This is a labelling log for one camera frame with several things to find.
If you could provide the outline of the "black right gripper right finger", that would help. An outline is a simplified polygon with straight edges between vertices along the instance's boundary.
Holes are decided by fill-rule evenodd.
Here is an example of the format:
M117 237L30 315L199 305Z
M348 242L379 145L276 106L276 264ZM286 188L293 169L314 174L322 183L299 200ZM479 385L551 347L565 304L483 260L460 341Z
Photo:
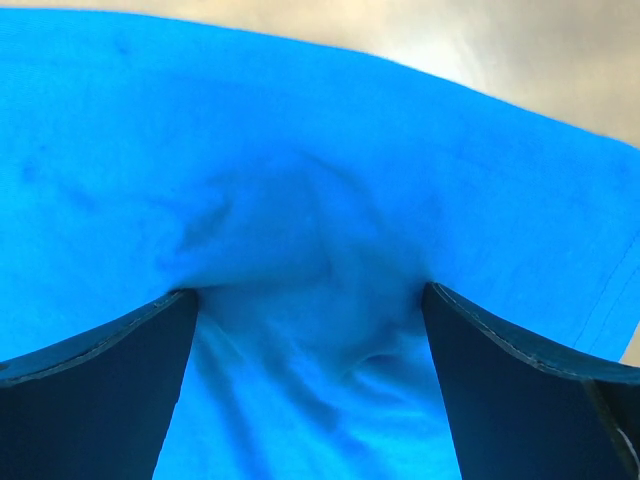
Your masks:
M437 283L422 314L464 479L639 476L639 370L512 324Z

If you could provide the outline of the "blue t-shirt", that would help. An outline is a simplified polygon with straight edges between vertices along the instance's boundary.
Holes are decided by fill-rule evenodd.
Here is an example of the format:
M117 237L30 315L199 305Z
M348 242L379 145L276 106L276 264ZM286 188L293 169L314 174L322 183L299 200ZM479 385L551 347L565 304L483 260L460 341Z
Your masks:
M621 359L638 150L357 52L2 10L1 354L195 289L156 478L457 478L430 281Z

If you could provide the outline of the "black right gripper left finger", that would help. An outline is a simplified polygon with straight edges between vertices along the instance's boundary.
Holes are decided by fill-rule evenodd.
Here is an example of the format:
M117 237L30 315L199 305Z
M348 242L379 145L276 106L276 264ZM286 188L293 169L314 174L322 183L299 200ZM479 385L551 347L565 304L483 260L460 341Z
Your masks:
M1 364L4 480L154 474L198 315L175 290L104 325Z

